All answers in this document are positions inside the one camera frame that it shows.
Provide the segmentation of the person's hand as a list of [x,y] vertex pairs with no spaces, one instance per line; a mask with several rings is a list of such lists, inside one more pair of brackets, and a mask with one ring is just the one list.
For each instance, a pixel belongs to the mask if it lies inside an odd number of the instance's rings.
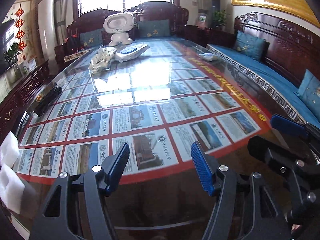
[[295,232],[301,228],[301,225],[293,224],[291,228],[291,232]]

